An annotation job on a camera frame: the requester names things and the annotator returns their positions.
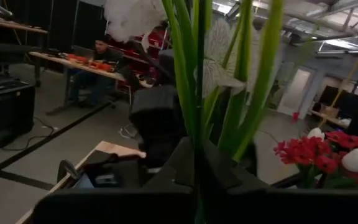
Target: black cable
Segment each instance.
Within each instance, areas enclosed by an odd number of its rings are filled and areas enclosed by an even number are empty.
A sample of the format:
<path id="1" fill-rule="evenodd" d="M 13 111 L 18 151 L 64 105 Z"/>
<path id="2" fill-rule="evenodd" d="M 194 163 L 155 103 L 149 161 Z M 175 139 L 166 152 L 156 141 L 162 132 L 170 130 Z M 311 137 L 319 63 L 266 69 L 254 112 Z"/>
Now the black cable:
<path id="1" fill-rule="evenodd" d="M 34 117 L 34 119 L 36 119 L 37 121 L 41 122 L 45 127 L 49 128 L 50 129 L 50 133 L 46 136 L 32 136 L 31 138 L 29 138 L 27 140 L 27 144 L 25 145 L 24 148 L 21 148 L 21 149 L 7 149 L 5 147 L 1 147 L 0 149 L 3 150 L 3 151 L 23 151 L 23 150 L 26 150 L 29 148 L 30 146 L 30 142 L 33 140 L 33 139 L 37 139 L 37 138 L 49 138 L 54 132 L 55 132 L 55 128 L 53 128 L 51 125 L 49 124 L 46 124 L 45 122 L 43 122 L 41 119 L 39 118 L 36 118 Z"/>

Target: floor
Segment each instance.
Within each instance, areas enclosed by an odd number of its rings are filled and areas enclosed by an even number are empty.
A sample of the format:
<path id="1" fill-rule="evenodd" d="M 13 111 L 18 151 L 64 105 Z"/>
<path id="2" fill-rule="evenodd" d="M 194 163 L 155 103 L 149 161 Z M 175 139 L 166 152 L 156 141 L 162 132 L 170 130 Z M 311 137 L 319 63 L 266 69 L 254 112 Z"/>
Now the floor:
<path id="1" fill-rule="evenodd" d="M 30 65 L 16 65 L 10 72 L 26 82 L 34 82 L 34 68 Z M 57 116 L 46 116 L 46 111 L 63 101 L 64 78 L 60 73 L 45 71 L 42 81 L 36 92 L 35 116 L 53 126 L 56 134 L 47 143 L 42 138 L 34 139 L 32 147 L 25 151 L 0 150 L 0 224 L 15 223 L 56 184 L 58 163 L 62 159 L 76 164 L 102 140 L 137 148 L 135 140 L 118 133 L 129 124 L 127 103 L 118 103 L 116 109 L 101 105 L 95 110 L 75 108 Z M 297 173 L 296 167 L 285 166 L 276 158 L 273 147 L 275 140 L 295 138 L 303 128 L 303 123 L 292 123 L 291 117 L 276 112 L 265 117 L 254 139 L 261 180 L 272 184 Z M 30 133 L 7 148 L 20 149 L 31 136 L 48 132 L 43 124 L 35 122 Z"/>

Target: white petal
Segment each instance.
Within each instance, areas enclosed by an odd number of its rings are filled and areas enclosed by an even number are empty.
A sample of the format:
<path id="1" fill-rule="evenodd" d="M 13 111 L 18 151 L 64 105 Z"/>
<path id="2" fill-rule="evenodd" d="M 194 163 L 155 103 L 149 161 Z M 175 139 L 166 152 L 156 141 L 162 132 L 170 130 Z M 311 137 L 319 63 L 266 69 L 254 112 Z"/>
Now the white petal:
<path id="1" fill-rule="evenodd" d="M 308 138 L 311 138 L 311 137 L 317 137 L 317 138 L 321 138 L 324 140 L 325 134 L 321 131 L 321 129 L 314 128 L 308 134 Z"/>
<path id="2" fill-rule="evenodd" d="M 161 0 L 107 0 L 104 7 L 108 33 L 120 42 L 152 30 L 167 17 Z"/>
<path id="3" fill-rule="evenodd" d="M 248 91 L 253 92 L 254 85 L 258 75 L 259 69 L 259 60 L 260 60 L 260 35 L 259 33 L 252 28 L 252 45 L 251 45 L 251 62 L 249 76 L 247 79 L 247 89 Z"/>
<path id="4" fill-rule="evenodd" d="M 145 52 L 147 52 L 147 49 L 150 47 L 149 35 L 151 33 L 152 33 L 152 31 L 147 31 L 142 38 L 142 47 Z"/>
<path id="5" fill-rule="evenodd" d="M 203 64 L 203 98 L 209 96 L 218 87 L 218 80 L 225 71 L 222 66 L 213 60 L 204 59 Z"/>
<path id="6" fill-rule="evenodd" d="M 236 29 L 236 27 L 234 26 L 234 28 L 232 30 L 230 30 L 230 41 L 234 35 L 234 30 Z M 229 60 L 227 61 L 227 65 L 226 65 L 226 73 L 227 75 L 229 75 L 230 77 L 234 76 L 234 71 L 236 69 L 236 60 L 237 60 L 237 53 L 239 51 L 239 39 L 237 38 L 234 45 L 233 45 L 233 49 L 231 50 L 230 56 L 229 56 Z"/>
<path id="7" fill-rule="evenodd" d="M 229 48 L 230 40 L 229 24 L 224 19 L 218 19 L 206 35 L 205 56 L 221 63 Z"/>
<path id="8" fill-rule="evenodd" d="M 342 158 L 342 165 L 351 172 L 358 172 L 358 148 Z"/>

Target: green leaf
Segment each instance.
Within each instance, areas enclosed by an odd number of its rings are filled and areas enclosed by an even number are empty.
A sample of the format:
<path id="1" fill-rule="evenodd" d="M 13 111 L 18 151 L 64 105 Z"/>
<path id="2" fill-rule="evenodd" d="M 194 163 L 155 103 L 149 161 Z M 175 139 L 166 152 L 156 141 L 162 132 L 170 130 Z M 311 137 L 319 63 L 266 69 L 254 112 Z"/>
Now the green leaf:
<path id="1" fill-rule="evenodd" d="M 274 67 L 276 53 L 280 44 L 284 1 L 274 0 L 271 1 L 270 5 L 270 16 L 264 27 L 259 73 L 252 94 L 251 104 L 234 140 L 237 151 L 233 159 L 236 161 L 239 161 L 247 150 L 247 146 L 254 137 L 261 121 L 261 119 L 256 118 L 260 116 L 259 114 L 265 106 L 265 101 L 269 93 L 270 75 Z"/>
<path id="2" fill-rule="evenodd" d="M 240 25 L 238 24 L 230 41 L 229 48 L 227 49 L 227 52 L 223 58 L 222 68 L 227 67 L 227 63 L 229 61 L 231 52 L 233 50 L 234 43 L 236 42 L 239 30 L 240 30 Z M 210 94 L 204 101 L 204 115 L 203 115 L 204 139 L 209 139 L 209 135 L 211 133 L 212 126 L 213 126 L 213 123 L 211 123 L 211 117 L 215 113 L 215 109 L 220 108 L 219 106 L 216 106 L 220 94 L 221 94 L 221 89 L 216 88 L 212 92 L 212 94 Z"/>
<path id="3" fill-rule="evenodd" d="M 212 0 L 205 0 L 205 31 L 211 27 L 212 21 Z"/>
<path id="4" fill-rule="evenodd" d="M 212 129 L 211 117 L 215 110 L 216 102 L 219 98 L 220 90 L 215 88 L 212 94 L 210 94 L 204 101 L 204 112 L 203 112 L 203 134 L 204 140 L 209 139 L 209 135 Z"/>
<path id="5" fill-rule="evenodd" d="M 186 69 L 186 57 L 183 50 L 183 39 L 180 32 L 180 26 L 173 11 L 173 4 L 171 0 L 162 0 L 162 3 L 167 13 L 167 17 L 172 29 L 173 39 L 173 54 L 175 66 L 175 78 L 177 83 L 177 90 L 180 105 L 182 108 L 183 119 L 189 137 L 193 139 L 195 135 L 195 89 L 189 88 L 189 75 Z"/>
<path id="6" fill-rule="evenodd" d="M 252 40 L 252 1 L 245 1 L 242 3 L 240 22 L 238 23 L 238 26 L 240 26 L 240 28 L 236 28 L 235 31 L 235 33 L 239 33 L 239 44 L 234 78 L 246 82 L 247 76 L 249 74 Z M 235 39 L 230 44 L 232 48 L 234 43 Z M 226 54 L 224 62 L 227 64 L 228 60 L 229 55 Z M 237 130 L 239 127 L 242 116 L 242 109 L 245 105 L 245 97 L 246 90 L 243 90 L 239 94 L 230 97 L 224 118 L 223 130 L 218 145 L 218 148 L 224 151 L 234 149 L 231 141 L 232 133 L 233 130 Z"/>
<path id="7" fill-rule="evenodd" d="M 198 12 L 200 10 L 200 2 L 198 0 L 193 0 L 193 39 L 197 40 L 198 38 Z"/>
<path id="8" fill-rule="evenodd" d="M 348 177 L 341 177 L 337 179 L 328 179 L 326 181 L 326 188 L 343 189 L 356 187 L 356 180 Z"/>
<path id="9" fill-rule="evenodd" d="M 195 39 L 192 36 L 191 31 L 191 22 L 189 18 L 189 13 L 185 1 L 174 1 L 177 18 L 180 26 L 181 36 L 183 39 L 183 51 L 186 57 L 186 69 L 189 81 L 190 89 L 195 89 L 195 79 L 193 78 L 193 72 L 196 68 L 196 49 L 195 49 Z"/>

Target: white flower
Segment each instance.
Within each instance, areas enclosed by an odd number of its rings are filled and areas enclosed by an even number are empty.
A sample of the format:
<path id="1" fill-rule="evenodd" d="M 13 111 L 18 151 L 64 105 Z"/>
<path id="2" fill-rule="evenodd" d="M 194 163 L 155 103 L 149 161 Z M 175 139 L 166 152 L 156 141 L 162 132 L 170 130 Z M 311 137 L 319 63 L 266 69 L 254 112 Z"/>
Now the white flower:
<path id="1" fill-rule="evenodd" d="M 152 31 L 167 15 L 161 0 L 107 0 L 104 17 L 109 22 L 108 34 L 116 41 L 127 42 Z"/>
<path id="2" fill-rule="evenodd" d="M 351 172 L 358 172 L 358 148 L 342 158 L 342 165 Z"/>
<path id="3" fill-rule="evenodd" d="M 321 138 L 324 140 L 325 134 L 321 131 L 321 129 L 314 128 L 308 134 L 308 138 L 311 138 L 311 137 L 317 137 L 317 138 Z"/>
<path id="4" fill-rule="evenodd" d="M 226 69 L 222 64 L 229 48 L 234 29 L 224 19 L 218 19 L 212 29 L 206 34 L 204 42 L 204 72 L 203 72 L 203 98 L 207 97 L 217 86 L 232 87 L 232 94 L 237 94 L 247 88 L 252 91 L 259 65 L 259 35 L 253 31 L 250 74 L 247 83 L 235 79 L 238 40 L 232 49 Z"/>

